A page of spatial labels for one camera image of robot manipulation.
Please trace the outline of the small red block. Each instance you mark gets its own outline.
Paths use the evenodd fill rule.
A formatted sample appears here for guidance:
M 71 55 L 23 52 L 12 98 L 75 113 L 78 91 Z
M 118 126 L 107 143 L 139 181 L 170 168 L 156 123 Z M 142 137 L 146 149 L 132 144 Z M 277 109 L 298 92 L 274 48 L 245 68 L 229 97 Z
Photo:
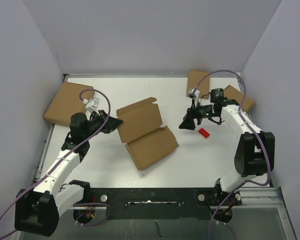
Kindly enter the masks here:
M 200 128 L 200 129 L 198 130 L 198 132 L 199 132 L 205 139 L 207 139 L 207 138 L 210 136 L 210 133 L 207 132 L 204 128 Z

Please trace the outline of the brown cardboard box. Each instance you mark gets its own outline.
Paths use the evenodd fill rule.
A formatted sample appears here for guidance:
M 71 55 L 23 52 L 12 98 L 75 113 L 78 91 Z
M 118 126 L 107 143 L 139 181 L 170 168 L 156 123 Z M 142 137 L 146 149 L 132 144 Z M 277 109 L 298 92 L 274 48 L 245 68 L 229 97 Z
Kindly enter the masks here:
M 144 170 L 179 147 L 169 127 L 162 126 L 157 99 L 148 97 L 116 110 L 120 140 L 125 144 L 137 170 Z

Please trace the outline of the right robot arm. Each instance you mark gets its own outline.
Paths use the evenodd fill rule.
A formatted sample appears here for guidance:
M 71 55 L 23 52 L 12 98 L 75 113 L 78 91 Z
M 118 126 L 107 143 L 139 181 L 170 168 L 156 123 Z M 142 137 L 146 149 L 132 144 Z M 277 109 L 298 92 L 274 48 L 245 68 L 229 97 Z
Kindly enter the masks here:
M 269 175 L 273 171 L 275 136 L 257 127 L 242 111 L 237 100 L 225 97 L 222 88 L 210 92 L 210 104 L 207 105 L 200 103 L 199 95 L 199 90 L 189 90 L 187 96 L 192 100 L 191 106 L 186 110 L 179 129 L 193 131 L 203 119 L 208 119 L 217 125 L 227 123 L 239 139 L 234 169 L 218 180 L 220 187 L 212 192 L 213 200 L 222 205 L 238 186 L 252 183 L 255 177 Z

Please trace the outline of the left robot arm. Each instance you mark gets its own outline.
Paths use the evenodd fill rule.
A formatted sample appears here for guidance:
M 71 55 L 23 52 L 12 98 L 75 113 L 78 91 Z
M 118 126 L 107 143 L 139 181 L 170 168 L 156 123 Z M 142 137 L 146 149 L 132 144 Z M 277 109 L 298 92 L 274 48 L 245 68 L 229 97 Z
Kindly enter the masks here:
M 32 189 L 22 189 L 17 194 L 16 230 L 49 237 L 70 207 L 76 204 L 85 206 L 92 201 L 89 182 L 72 180 L 65 189 L 62 185 L 87 155 L 89 140 L 98 133 L 112 133 L 123 124 L 123 120 L 109 116 L 104 110 L 94 111 L 91 115 L 91 119 L 82 112 L 71 116 L 70 131 L 53 165 Z

